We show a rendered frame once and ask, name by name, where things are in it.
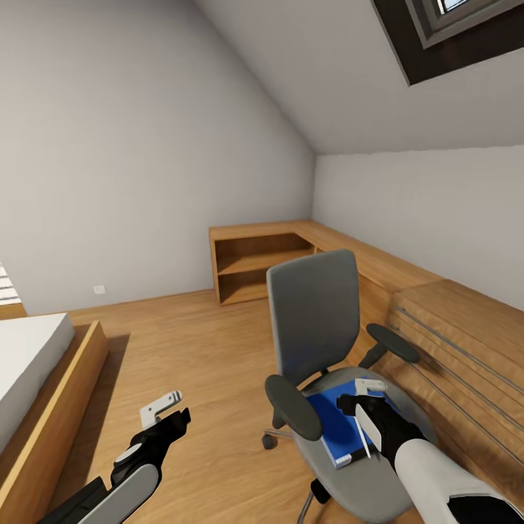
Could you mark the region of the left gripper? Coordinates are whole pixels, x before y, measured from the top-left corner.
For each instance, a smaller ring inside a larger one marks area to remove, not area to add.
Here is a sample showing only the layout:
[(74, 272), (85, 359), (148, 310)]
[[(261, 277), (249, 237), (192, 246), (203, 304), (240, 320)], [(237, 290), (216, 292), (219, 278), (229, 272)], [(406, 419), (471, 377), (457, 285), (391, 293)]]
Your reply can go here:
[(147, 429), (147, 431), (142, 431), (134, 435), (130, 445), (142, 440), (144, 437), (147, 437), (147, 435), (160, 434), (166, 440), (166, 449), (168, 450), (170, 443), (186, 434), (186, 426), (189, 422), (191, 422), (189, 409), (186, 408), (182, 413), (177, 410), (166, 418), (163, 418), (160, 422), (157, 422), (156, 425), (153, 425), (150, 429)]

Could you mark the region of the swivel chair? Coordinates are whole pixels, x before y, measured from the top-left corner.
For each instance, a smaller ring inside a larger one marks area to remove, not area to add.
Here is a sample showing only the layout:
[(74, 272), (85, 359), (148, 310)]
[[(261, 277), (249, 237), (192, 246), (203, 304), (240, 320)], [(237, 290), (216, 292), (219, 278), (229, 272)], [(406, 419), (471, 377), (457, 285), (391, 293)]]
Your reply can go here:
[[(266, 281), (279, 374), (265, 381), (274, 407), (275, 430), (264, 430), (263, 446), (273, 445), (271, 436), (296, 442), (316, 475), (295, 524), (303, 523), (314, 497), (321, 504), (333, 497), (370, 524), (391, 522), (415, 506), (392, 465), (375, 450), (370, 458), (365, 455), (336, 469), (321, 442), (322, 420), (307, 397), (356, 378), (381, 380), (387, 385), (387, 402), (440, 448), (432, 422), (421, 407), (396, 384), (371, 370), (388, 350), (411, 363), (420, 362), (420, 353), (389, 328), (370, 323), (366, 330), (378, 343), (359, 365), (328, 370), (349, 355), (360, 332), (359, 282), (352, 250), (324, 251), (276, 264), (267, 270)], [(322, 376), (301, 391), (297, 388), (317, 372)], [(286, 424), (290, 434), (278, 431)]]

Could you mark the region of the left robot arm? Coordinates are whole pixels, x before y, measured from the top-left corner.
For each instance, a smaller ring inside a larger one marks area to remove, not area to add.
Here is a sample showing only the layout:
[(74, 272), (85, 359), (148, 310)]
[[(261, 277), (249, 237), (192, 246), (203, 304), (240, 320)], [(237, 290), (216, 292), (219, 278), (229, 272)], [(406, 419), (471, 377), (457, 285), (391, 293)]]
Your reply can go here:
[(186, 434), (191, 422), (188, 408), (163, 419), (157, 416), (182, 399), (180, 391), (170, 392), (140, 409), (143, 431), (115, 460), (110, 491), (97, 477), (36, 524), (122, 524), (127, 520), (162, 481), (161, 466), (170, 443)]

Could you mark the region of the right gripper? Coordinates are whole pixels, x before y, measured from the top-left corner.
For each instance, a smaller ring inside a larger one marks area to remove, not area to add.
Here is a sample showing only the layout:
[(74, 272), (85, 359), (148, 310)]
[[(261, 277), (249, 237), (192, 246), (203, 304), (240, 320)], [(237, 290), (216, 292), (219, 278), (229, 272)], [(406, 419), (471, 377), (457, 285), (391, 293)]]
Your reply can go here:
[(340, 398), (336, 399), (336, 407), (342, 409), (342, 413), (347, 416), (356, 416), (355, 409), (357, 406), (358, 400), (362, 399), (362, 395), (349, 396), (347, 394), (342, 394)]

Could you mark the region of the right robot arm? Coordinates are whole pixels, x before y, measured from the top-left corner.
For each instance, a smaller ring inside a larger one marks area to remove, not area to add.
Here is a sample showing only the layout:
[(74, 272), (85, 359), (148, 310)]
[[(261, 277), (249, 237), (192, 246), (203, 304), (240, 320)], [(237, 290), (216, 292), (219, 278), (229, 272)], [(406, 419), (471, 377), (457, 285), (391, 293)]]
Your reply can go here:
[(408, 423), (385, 397), (381, 380), (356, 378), (356, 396), (336, 407), (358, 424), (389, 461), (425, 524), (524, 524), (524, 514), (495, 488), (460, 467)]

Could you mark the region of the folder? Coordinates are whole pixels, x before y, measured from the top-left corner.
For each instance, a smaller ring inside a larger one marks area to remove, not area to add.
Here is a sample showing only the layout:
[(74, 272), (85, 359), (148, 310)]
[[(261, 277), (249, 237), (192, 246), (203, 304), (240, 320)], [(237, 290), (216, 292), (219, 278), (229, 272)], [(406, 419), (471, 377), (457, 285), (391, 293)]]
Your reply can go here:
[[(365, 455), (368, 456), (364, 444), (362, 444), (355, 416), (344, 415), (342, 409), (336, 407), (337, 398), (340, 398), (342, 394), (356, 396), (356, 391), (354, 380), (307, 397), (322, 420), (323, 434), (321, 442), (336, 469), (350, 464)], [(384, 397), (383, 392), (368, 391), (368, 395)], [(362, 427), (361, 430), (364, 432)], [(370, 453), (377, 450), (365, 432), (364, 437)]]

